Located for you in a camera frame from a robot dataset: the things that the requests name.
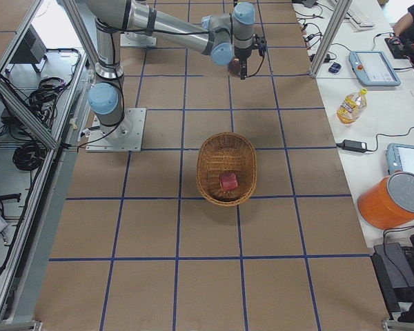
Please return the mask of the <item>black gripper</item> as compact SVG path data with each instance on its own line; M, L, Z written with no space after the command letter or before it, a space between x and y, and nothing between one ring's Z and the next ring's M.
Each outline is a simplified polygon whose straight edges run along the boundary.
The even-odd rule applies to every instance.
M246 78L247 60L253 51L257 51L261 58L265 58L267 49L266 38L264 35L259 36L258 34L254 33L247 40L241 40L235 37L234 42L235 58L238 59L238 62L241 66L239 72L240 79L244 80Z

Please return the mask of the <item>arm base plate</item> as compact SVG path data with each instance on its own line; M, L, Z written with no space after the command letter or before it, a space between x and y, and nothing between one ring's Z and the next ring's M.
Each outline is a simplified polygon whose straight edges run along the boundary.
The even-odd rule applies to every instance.
M122 48L155 48L157 38L135 32L121 34L120 46Z
M88 135L90 143L85 145L88 152L140 152L146 121L145 108L126 108L121 124L112 128L101 126L97 115L92 125L99 126Z

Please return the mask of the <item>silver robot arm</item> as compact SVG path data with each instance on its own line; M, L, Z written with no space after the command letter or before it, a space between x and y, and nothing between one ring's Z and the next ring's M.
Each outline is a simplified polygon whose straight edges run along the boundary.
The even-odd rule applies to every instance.
M177 45L196 50L214 64L226 66L240 79L248 78L247 60L253 50L264 55L266 42L255 34L255 8L237 2L229 14L204 17L200 26L182 21L138 1L87 1L95 16L98 61L97 83L88 94L102 139L121 143L134 126L124 105L124 69L121 66L121 35L136 47L153 47L162 37Z

